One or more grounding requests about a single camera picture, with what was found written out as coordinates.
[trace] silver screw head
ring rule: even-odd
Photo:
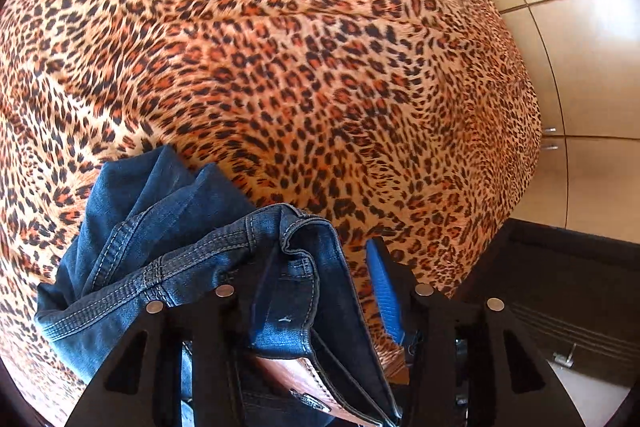
[[[151,301],[146,305],[146,312],[147,313],[158,313],[162,311],[162,308],[164,308],[164,302],[162,301]]]
[[[433,294],[433,286],[426,282],[421,282],[420,284],[415,285],[415,292],[422,297],[428,297]]]
[[[230,284],[222,284],[216,288],[216,295],[218,297],[230,297],[235,291],[236,289]]]
[[[504,302],[495,297],[487,299],[486,305],[491,311],[494,312],[501,312],[504,309]]]

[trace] jeans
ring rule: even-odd
[[[265,266],[255,280],[244,267]],[[337,234],[288,204],[256,209],[214,164],[185,168],[162,147],[102,167],[55,284],[38,287],[35,321],[63,362],[89,382],[148,302],[177,306],[231,283],[255,291],[248,349],[313,357],[312,330],[383,410],[393,400],[373,350]],[[190,354],[183,350],[183,421]],[[326,425],[331,416],[270,394],[241,375],[249,425]]]

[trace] blue jeans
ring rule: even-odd
[[[256,209],[214,164],[193,173],[170,147],[102,167],[55,284],[38,287],[35,320],[63,362],[89,382],[148,302],[196,301],[233,284],[243,266],[264,256],[269,268],[249,281],[257,294],[248,347],[264,357],[312,358],[313,328],[392,416],[396,408],[331,224],[288,204]],[[186,349],[183,359],[187,403]],[[332,420],[271,395],[252,377],[243,377],[242,396],[249,425]]]

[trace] leopard print fabric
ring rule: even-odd
[[[540,117],[491,0],[8,0],[0,355],[65,421],[82,384],[32,322],[100,166],[172,144],[258,206],[324,216],[385,367],[363,245],[448,295],[529,183]]]

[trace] white floor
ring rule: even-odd
[[[586,377],[556,363],[550,365],[586,427],[604,427],[629,393],[628,387]]]

